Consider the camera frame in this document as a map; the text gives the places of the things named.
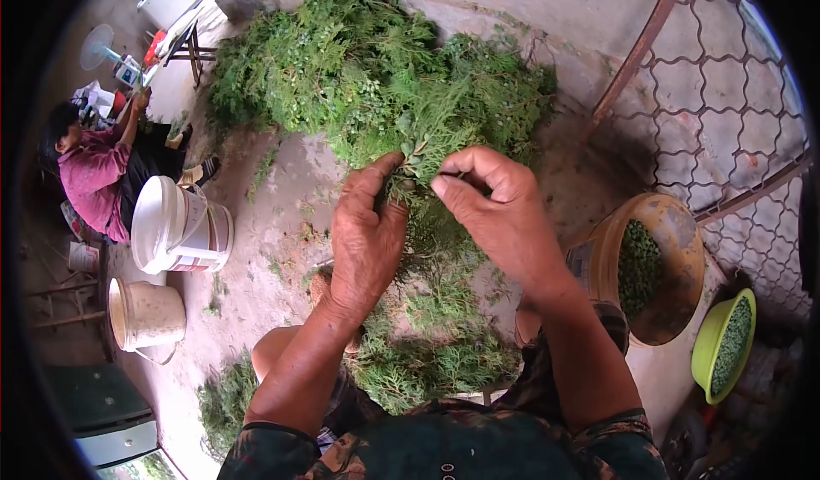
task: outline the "bucket label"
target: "bucket label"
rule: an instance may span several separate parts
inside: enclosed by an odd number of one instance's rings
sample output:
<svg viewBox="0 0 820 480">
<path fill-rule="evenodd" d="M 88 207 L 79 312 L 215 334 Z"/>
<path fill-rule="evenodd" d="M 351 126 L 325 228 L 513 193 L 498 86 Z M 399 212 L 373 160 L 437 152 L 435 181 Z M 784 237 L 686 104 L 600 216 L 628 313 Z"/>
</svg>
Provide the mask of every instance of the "bucket label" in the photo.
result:
<svg viewBox="0 0 820 480">
<path fill-rule="evenodd" d="M 595 240 L 589 240 L 567 251 L 567 268 L 584 285 L 587 294 L 590 293 L 589 265 L 592 262 L 592 249 L 594 248 Z"/>
</svg>

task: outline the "dirty white bucket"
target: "dirty white bucket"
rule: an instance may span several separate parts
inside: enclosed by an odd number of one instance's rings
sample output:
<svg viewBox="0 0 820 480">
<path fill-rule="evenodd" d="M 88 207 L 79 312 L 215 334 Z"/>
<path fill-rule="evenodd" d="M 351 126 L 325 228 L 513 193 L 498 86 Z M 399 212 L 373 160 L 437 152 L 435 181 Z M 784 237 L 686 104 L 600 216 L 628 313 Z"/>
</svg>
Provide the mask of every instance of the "dirty white bucket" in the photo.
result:
<svg viewBox="0 0 820 480">
<path fill-rule="evenodd" d="M 179 292 L 169 286 L 147 281 L 128 284 L 114 278 L 108 285 L 108 316 L 117 346 L 155 363 L 159 362 L 139 348 L 176 343 L 185 337 L 185 306 Z M 159 364 L 168 363 L 174 351 Z"/>
<path fill-rule="evenodd" d="M 192 187 L 195 193 L 186 190 Z M 234 248 L 234 220 L 196 185 L 153 176 L 143 186 L 131 221 L 131 251 L 146 273 L 216 272 Z"/>
</svg>

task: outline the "black hair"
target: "black hair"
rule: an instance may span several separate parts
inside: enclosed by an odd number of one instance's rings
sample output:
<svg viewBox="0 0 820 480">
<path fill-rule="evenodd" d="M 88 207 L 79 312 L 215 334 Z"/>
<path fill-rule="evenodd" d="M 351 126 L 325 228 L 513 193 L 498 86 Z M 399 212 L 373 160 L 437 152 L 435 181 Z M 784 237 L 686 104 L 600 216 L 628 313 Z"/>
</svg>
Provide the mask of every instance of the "black hair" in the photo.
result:
<svg viewBox="0 0 820 480">
<path fill-rule="evenodd" d="M 56 161 L 61 155 L 54 148 L 62 137 L 68 135 L 68 126 L 79 120 L 79 108 L 70 101 L 63 101 L 48 113 L 43 140 L 40 144 L 41 152 L 47 158 Z"/>
</svg>

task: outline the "sleeve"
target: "sleeve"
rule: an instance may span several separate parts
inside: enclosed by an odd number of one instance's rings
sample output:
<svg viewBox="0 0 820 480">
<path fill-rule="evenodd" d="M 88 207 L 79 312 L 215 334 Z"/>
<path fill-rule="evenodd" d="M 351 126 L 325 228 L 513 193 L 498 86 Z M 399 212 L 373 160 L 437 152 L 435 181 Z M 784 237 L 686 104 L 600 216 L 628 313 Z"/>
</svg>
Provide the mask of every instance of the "sleeve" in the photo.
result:
<svg viewBox="0 0 820 480">
<path fill-rule="evenodd" d="M 71 185 L 78 195 L 94 193 L 126 173 L 131 146 L 118 142 L 104 153 L 84 151 L 72 163 Z"/>
<path fill-rule="evenodd" d="M 277 424 L 247 424 L 228 451 L 217 480 L 290 480 L 304 475 L 318 459 L 319 446 L 308 434 Z"/>
<path fill-rule="evenodd" d="M 85 132 L 85 137 L 87 140 L 92 140 L 108 147 L 114 147 L 120 137 L 122 137 L 122 130 L 115 124 L 108 129 L 98 132 Z"/>
<path fill-rule="evenodd" d="M 574 447 L 592 454 L 621 478 L 669 478 L 643 409 L 616 414 L 579 433 Z"/>
</svg>

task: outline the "green seeds in basin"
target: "green seeds in basin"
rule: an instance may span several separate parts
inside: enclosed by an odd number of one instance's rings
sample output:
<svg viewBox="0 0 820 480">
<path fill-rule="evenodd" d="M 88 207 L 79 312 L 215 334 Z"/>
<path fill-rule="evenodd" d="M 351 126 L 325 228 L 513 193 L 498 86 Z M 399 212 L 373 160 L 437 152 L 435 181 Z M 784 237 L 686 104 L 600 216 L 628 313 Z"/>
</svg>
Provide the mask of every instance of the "green seeds in basin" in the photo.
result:
<svg viewBox="0 0 820 480">
<path fill-rule="evenodd" d="M 752 327 L 752 309 L 749 299 L 742 298 L 738 301 L 726 331 L 723 333 L 723 340 L 720 350 L 717 351 L 717 360 L 712 371 L 712 396 L 718 396 L 732 374 L 735 372 L 737 363 L 741 360 L 746 348 L 746 340 L 749 339 L 749 331 Z"/>
<path fill-rule="evenodd" d="M 618 257 L 618 299 L 627 320 L 644 310 L 658 287 L 660 273 L 658 244 L 640 220 L 630 219 Z"/>
</svg>

